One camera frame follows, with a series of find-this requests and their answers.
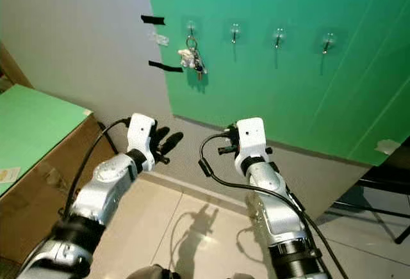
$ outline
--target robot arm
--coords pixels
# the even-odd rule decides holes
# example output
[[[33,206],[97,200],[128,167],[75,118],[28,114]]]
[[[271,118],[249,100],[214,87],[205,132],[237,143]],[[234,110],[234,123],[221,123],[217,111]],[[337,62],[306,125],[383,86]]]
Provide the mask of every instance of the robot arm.
[[[266,148],[262,119],[240,120],[226,131],[231,146],[219,148],[219,154],[235,152],[236,171],[247,178],[249,185],[275,192],[300,209],[276,165],[269,163],[268,153],[272,153],[272,149]],[[278,279],[328,278],[308,227],[289,205],[277,197],[255,191],[249,199],[249,207],[265,236]]]
[[[72,204],[68,218],[55,224],[50,236],[25,263],[18,279],[84,278],[89,274],[92,255],[122,196],[141,171],[151,171],[158,161],[168,163],[165,153],[182,138],[182,133],[172,135],[158,152],[156,124],[152,118],[133,114],[127,153],[95,168],[91,181]]]

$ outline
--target tiled floor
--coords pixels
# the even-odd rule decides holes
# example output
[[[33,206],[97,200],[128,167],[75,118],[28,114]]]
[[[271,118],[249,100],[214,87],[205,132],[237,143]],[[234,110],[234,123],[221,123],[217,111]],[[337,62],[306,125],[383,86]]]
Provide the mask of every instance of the tiled floor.
[[[364,197],[380,207],[377,193],[367,191]],[[407,197],[387,197],[391,209],[409,212]],[[410,238],[396,245],[389,235],[398,235],[410,221],[379,219],[384,223],[370,212],[331,209],[318,222],[350,278],[410,278]],[[246,216],[139,180],[103,235],[89,278],[124,279],[155,263],[177,270],[183,278],[226,279],[234,273],[275,278],[257,238]],[[320,247],[334,278],[341,278]]]

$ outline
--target white sticker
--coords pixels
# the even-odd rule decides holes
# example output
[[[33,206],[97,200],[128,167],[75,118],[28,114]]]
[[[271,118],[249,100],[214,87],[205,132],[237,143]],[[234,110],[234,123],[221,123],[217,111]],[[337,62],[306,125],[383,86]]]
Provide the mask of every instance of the white sticker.
[[[19,176],[20,167],[0,169],[0,183],[12,183]]]
[[[148,34],[148,39],[155,41],[159,45],[164,45],[165,47],[169,44],[169,38],[163,35],[159,35],[154,31]]]
[[[92,113],[89,109],[84,109],[83,114],[89,116]]]
[[[391,155],[399,146],[400,143],[394,140],[384,139],[377,142],[377,146],[374,150],[380,151],[386,155]]]

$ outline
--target adhesive hook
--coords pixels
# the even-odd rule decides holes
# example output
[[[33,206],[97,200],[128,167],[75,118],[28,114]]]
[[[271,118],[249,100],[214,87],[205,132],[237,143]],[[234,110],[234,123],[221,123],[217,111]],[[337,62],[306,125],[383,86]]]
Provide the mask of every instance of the adhesive hook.
[[[325,41],[325,46],[324,46],[323,51],[322,51],[323,54],[327,54],[327,52],[329,52],[330,45],[333,42],[333,36],[334,36],[333,33],[328,33],[327,34],[327,40]]]
[[[276,29],[275,49],[279,48],[279,42],[281,41],[282,37],[283,37],[283,28]]]
[[[195,31],[195,24],[192,21],[189,21],[187,27],[188,27],[188,32],[190,36],[193,37],[193,31]]]
[[[231,27],[231,33],[232,33],[232,43],[235,44],[236,43],[236,39],[238,38],[238,34],[239,34],[239,24],[234,23],[232,24]]]

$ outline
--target black cable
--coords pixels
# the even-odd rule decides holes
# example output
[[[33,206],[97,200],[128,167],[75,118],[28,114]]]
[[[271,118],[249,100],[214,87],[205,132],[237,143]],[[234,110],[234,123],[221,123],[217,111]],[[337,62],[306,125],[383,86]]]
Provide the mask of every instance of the black cable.
[[[200,160],[204,160],[205,163],[208,163],[207,160],[204,157],[204,146],[207,142],[209,142],[210,140],[214,139],[214,138],[226,138],[228,137],[227,133],[223,133],[223,134],[214,134],[211,136],[208,136],[201,144],[200,148],[199,148],[199,157]],[[337,257],[335,256],[332,248],[330,247],[329,243],[327,242],[326,238],[324,237],[323,233],[319,230],[319,228],[317,227],[317,225],[315,224],[315,222],[310,218],[309,215],[307,215],[304,211],[299,210],[299,208],[294,205],[293,203],[291,203],[288,199],[286,199],[284,196],[275,193],[274,191],[270,191],[268,189],[262,188],[262,187],[257,187],[257,186],[252,186],[252,185],[247,185],[247,184],[239,184],[239,183],[230,183],[230,182],[226,182],[220,178],[218,178],[211,169],[209,169],[210,171],[210,177],[212,179],[214,179],[215,181],[217,181],[218,183],[227,186],[227,187],[234,187],[234,188],[241,188],[241,189],[248,189],[251,191],[259,191],[261,193],[265,193],[271,196],[274,196],[278,199],[280,199],[280,201],[284,202],[288,207],[290,207],[296,214],[297,216],[300,218],[301,222],[304,224],[305,228],[306,228],[306,232],[307,232],[307,236],[310,239],[312,245],[313,245],[313,249],[317,249],[316,244],[315,244],[315,240],[313,239],[313,235],[310,231],[309,224],[313,227],[313,229],[317,232],[320,240],[323,242],[323,244],[325,245],[327,251],[329,252],[329,255],[331,256],[331,258],[333,259],[333,262],[336,264],[336,267],[338,268],[339,272],[341,273],[342,277],[344,279],[348,279],[348,276],[346,274],[346,272],[344,271],[343,267],[341,266],[339,260],[337,259]],[[327,268],[325,267],[325,264],[323,263],[323,261],[321,259],[319,259],[319,262],[322,266],[322,268],[324,269],[324,271],[327,273],[327,275],[329,276],[329,278],[331,278],[330,272],[327,270]]]
[[[76,187],[77,187],[77,183],[78,180],[84,170],[84,167],[88,161],[88,159],[91,156],[91,153],[93,152],[95,146],[98,144],[98,142],[100,141],[100,139],[107,133],[108,130],[110,130],[112,127],[114,127],[117,124],[125,124],[126,126],[129,126],[129,122],[130,122],[130,118],[123,118],[120,120],[117,120],[115,122],[113,122],[112,124],[110,124],[109,126],[107,126],[99,135],[98,137],[95,139],[94,143],[92,144],[92,146],[87,150],[87,153],[84,155],[83,158],[83,162],[81,163],[80,167],[78,168],[78,171],[76,173],[76,176],[74,177],[74,179],[72,180],[71,183],[71,187],[70,187],[70,191],[69,194],[67,196],[67,201],[65,202],[65,208],[64,208],[64,213],[63,213],[63,219],[67,219],[69,217],[69,212],[70,212],[70,208],[72,205],[72,200],[74,197],[74,193],[76,191]]]
[[[99,125],[99,127],[102,131],[105,130],[106,126],[102,122],[98,121],[97,123],[98,123],[98,125]],[[113,149],[114,153],[115,154],[120,153],[118,151],[118,149],[116,148],[116,146],[115,146],[113,140],[111,139],[111,136],[108,134],[108,132],[105,133],[105,138],[108,140],[108,143],[110,144],[111,149]]]

